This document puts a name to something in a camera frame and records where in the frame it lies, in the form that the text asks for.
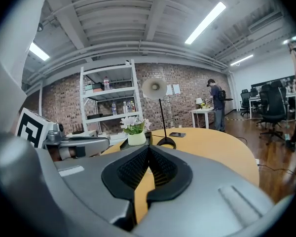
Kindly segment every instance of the lamp shade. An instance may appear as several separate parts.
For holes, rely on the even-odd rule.
[[[143,84],[143,93],[152,100],[163,98],[167,93],[167,84],[159,78],[150,78]]]
[[[197,105],[200,105],[200,104],[203,104],[203,100],[199,97],[196,99],[196,104]]]

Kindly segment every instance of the white ceiling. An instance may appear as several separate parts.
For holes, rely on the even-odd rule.
[[[220,1],[227,9],[185,44]],[[282,48],[281,41],[296,33],[278,0],[46,0],[41,22],[34,42],[51,58],[29,54],[23,82],[30,85],[113,57],[167,57],[223,71],[246,54]]]

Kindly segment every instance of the black office chair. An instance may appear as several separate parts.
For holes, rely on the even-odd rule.
[[[267,113],[267,108],[268,108],[267,91],[260,91],[259,95],[260,95],[261,108],[258,111],[258,113],[261,115],[265,115]],[[257,125],[262,124],[264,122],[265,121],[263,119],[261,119],[259,122],[257,122]]]
[[[250,90],[250,97],[256,97],[257,95],[258,95],[258,90],[256,88],[252,88]],[[260,103],[261,103],[260,101],[252,101],[253,107],[255,107],[257,111]]]
[[[271,82],[271,87],[272,88],[282,88],[283,85],[280,80],[276,80],[276,81]]]
[[[265,84],[261,87],[261,91],[268,91],[271,89],[271,85],[269,84]]]
[[[243,92],[241,93],[241,98],[242,101],[240,101],[241,107],[245,109],[244,112],[240,113],[241,116],[243,116],[244,114],[248,114],[249,112],[249,98],[250,98],[250,92]]]
[[[269,134],[270,137],[268,142],[266,143],[267,145],[269,145],[273,136],[284,140],[284,138],[282,137],[283,132],[275,131],[275,126],[278,124],[278,122],[284,120],[286,117],[285,105],[283,104],[286,98],[286,89],[284,87],[272,88],[267,91],[267,98],[268,110],[266,114],[262,115],[262,122],[271,123],[272,129],[269,129],[268,132],[260,133],[259,138],[261,138],[261,135]]]

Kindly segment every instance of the brick wall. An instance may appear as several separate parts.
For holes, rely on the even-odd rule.
[[[165,115],[167,127],[171,127],[173,122],[175,127],[192,127],[192,118],[190,111],[195,109],[195,100],[197,97],[202,99],[209,98],[209,88],[206,87],[207,80],[212,78],[225,91],[227,97],[231,97],[230,88],[226,75],[218,72],[200,69],[191,66],[173,65],[173,64],[136,64],[136,74],[140,85],[152,77],[161,78],[167,84],[179,84],[181,94],[170,95],[162,99],[162,108]],[[74,74],[69,77],[60,79],[51,85],[44,87],[42,95],[42,114],[45,118],[60,122],[63,124],[66,133],[73,131],[72,125],[81,123],[80,113],[80,94],[79,94],[79,79],[80,75]],[[126,84],[117,83],[113,85],[115,88],[127,87]],[[147,100],[143,98],[143,93],[140,91],[141,105],[143,115],[152,122],[151,129],[162,129],[162,124],[153,113]],[[121,114],[123,101],[132,100],[130,98],[120,99],[116,101],[117,113]],[[149,100],[150,105],[161,119],[159,102],[157,100]],[[29,96],[23,105],[24,107],[38,111],[38,93]],[[111,102],[99,103],[98,108],[100,113],[111,113]],[[232,110],[232,103],[226,103],[226,112]],[[95,114],[95,102],[89,100],[85,105],[87,115]],[[214,115],[209,114],[209,122],[213,122]],[[102,130],[111,132],[119,132],[120,120],[108,120],[102,122]],[[205,126],[204,115],[199,115],[199,126]],[[90,129],[96,129],[95,125],[90,125]]]

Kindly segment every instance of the desk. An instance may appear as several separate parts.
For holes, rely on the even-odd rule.
[[[184,138],[171,137],[177,144],[177,150],[221,162],[249,180],[251,183],[259,186],[259,170],[256,160],[249,148],[237,138],[223,132],[203,128],[170,128],[166,131],[167,135],[171,132],[186,133]],[[157,130],[153,131],[152,134],[164,136],[164,131]],[[154,145],[156,145],[159,140],[161,140],[160,137],[153,136]],[[112,146],[103,154],[119,151],[119,146],[121,144],[122,143]],[[135,190],[137,222],[140,222],[148,211],[146,197],[147,193],[153,189],[153,175],[148,169]]]
[[[206,129],[208,129],[209,128],[208,113],[213,110],[214,110],[214,107],[210,107],[210,108],[206,108],[206,109],[197,109],[197,110],[191,111],[193,127],[195,128],[194,114],[203,113],[205,115],[205,127],[206,127]]]
[[[289,97],[294,97],[295,98],[295,101],[296,101],[296,93],[288,93],[286,94],[286,98],[289,98]],[[252,106],[251,106],[251,102],[253,101],[260,101],[260,97],[250,97],[249,98],[249,106],[250,106],[250,119],[252,119]]]

